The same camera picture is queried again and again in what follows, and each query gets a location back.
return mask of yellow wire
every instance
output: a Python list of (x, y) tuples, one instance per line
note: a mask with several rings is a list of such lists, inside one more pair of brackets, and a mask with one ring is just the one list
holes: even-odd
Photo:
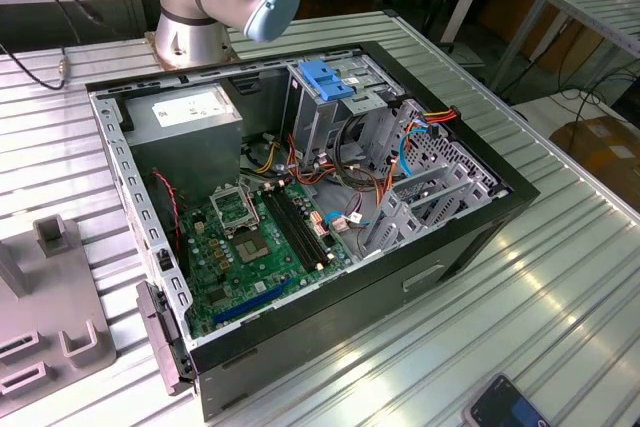
[(445, 115), (445, 114), (450, 114), (451, 113), (451, 109), (444, 111), (444, 112), (425, 112), (424, 115), (426, 117), (433, 117), (434, 115)]
[(267, 159), (267, 161), (265, 162), (265, 164), (262, 167), (260, 167), (258, 170), (256, 170), (257, 174), (264, 174), (267, 170), (269, 170), (271, 168), (271, 164), (273, 164), (273, 159), (274, 159), (277, 147), (278, 147), (278, 145), (275, 142), (271, 144), (271, 150), (269, 152), (269, 158)]

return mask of ram slot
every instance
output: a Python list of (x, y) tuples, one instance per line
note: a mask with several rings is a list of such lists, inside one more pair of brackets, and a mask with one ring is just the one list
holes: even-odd
[(305, 271), (313, 272), (318, 264), (328, 263), (322, 246), (284, 192), (270, 192), (263, 196), (263, 201)]

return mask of gray plastic part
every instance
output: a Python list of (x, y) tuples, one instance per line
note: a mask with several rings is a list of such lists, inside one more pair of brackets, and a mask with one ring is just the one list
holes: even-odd
[[(76, 223), (48, 217), (2, 243), (0, 417), (116, 358)], [(8, 271), (30, 287), (25, 295), (7, 285)]]
[(33, 230), (38, 237), (38, 245), (45, 257), (53, 257), (72, 248), (69, 234), (59, 215), (34, 221)]
[(37, 330), (25, 332), (0, 343), (0, 362), (9, 365), (11, 362), (22, 359), (43, 348), (44, 344), (45, 342)]
[(27, 278), (2, 242), (0, 242), (0, 279), (16, 298), (24, 297), (29, 293)]
[(2, 397), (20, 400), (26, 393), (37, 390), (53, 381), (53, 372), (44, 362), (38, 362), (0, 380)]
[(96, 332), (91, 320), (87, 320), (87, 331), (89, 332), (88, 342), (85, 337), (71, 340), (65, 331), (58, 332), (62, 355), (69, 359), (75, 367), (84, 367), (102, 357), (101, 335)]
[(138, 310), (149, 335), (149, 343), (155, 354), (160, 377), (169, 395), (178, 395), (193, 387), (193, 371), (187, 368), (186, 351), (181, 345), (180, 332), (166, 300), (159, 289), (148, 282), (136, 285)]

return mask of phone screen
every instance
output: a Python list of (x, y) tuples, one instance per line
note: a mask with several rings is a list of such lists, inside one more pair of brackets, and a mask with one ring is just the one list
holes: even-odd
[(550, 427), (509, 379), (495, 378), (469, 411), (481, 427)]

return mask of motherboard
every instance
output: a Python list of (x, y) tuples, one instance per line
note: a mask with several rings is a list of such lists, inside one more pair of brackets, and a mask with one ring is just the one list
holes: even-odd
[(322, 282), (352, 262), (297, 183), (250, 193), (226, 189), (180, 220), (193, 296), (187, 320), (195, 337)]

